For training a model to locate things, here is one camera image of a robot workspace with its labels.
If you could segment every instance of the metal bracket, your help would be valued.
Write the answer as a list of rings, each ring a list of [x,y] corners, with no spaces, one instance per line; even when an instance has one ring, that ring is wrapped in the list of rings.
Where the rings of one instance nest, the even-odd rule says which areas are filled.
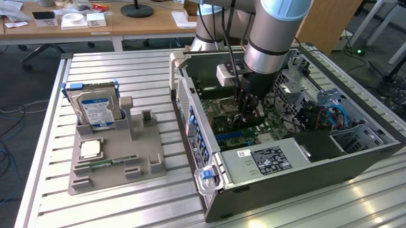
[[[180,68],[184,66],[184,62],[186,57],[181,52],[173,52],[169,55],[170,61],[169,61],[169,89],[174,89],[174,68]]]

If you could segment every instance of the white cup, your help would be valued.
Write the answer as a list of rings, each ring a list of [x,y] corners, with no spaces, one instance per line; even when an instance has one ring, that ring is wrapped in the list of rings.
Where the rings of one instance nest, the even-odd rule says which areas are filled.
[[[68,13],[62,15],[62,20],[77,25],[84,22],[84,16],[80,13]]]

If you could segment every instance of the hard drive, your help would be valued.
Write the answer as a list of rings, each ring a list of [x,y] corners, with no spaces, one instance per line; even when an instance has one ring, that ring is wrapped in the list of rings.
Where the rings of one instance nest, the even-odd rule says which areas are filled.
[[[73,83],[62,85],[80,125],[89,124],[93,131],[113,128],[114,120],[122,118],[118,107],[117,82],[100,84]]]

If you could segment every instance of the white sticker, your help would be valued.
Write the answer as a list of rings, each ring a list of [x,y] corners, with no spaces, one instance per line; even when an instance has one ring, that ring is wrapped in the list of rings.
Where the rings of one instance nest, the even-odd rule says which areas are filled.
[[[88,118],[88,123],[94,127],[105,127],[113,124],[112,111],[106,108],[108,99],[90,99],[81,101],[82,109]]]
[[[109,35],[109,32],[92,32],[92,35]]]
[[[19,27],[19,26],[23,26],[23,25],[27,25],[27,23],[25,21],[23,22],[18,22],[18,23],[5,23],[5,26],[7,28]]]
[[[236,151],[236,154],[241,158],[241,157],[249,156],[251,155],[251,151],[249,150]]]

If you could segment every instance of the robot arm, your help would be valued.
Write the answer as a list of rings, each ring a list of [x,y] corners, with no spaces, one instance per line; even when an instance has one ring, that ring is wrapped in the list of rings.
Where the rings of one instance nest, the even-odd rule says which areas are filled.
[[[228,11],[222,11],[222,7],[232,5],[233,9],[237,9],[230,17],[230,24],[233,24],[230,34],[233,31],[243,34],[245,29],[237,28],[236,25],[243,24],[244,28],[247,28],[249,13],[255,9],[253,24],[243,61],[238,63],[230,62],[226,66],[218,65],[216,68],[216,77],[222,86],[226,84],[225,81],[229,84],[229,80],[232,81],[233,79],[233,98],[243,119],[248,119],[251,115],[260,113],[256,107],[269,92],[279,75],[301,19],[308,13],[311,0],[193,1],[214,4],[216,6],[200,5],[197,14],[201,14],[201,17],[197,19],[196,38],[190,46],[192,51],[213,50],[221,47],[221,45],[217,45],[221,44],[224,37],[221,22],[229,17]]]

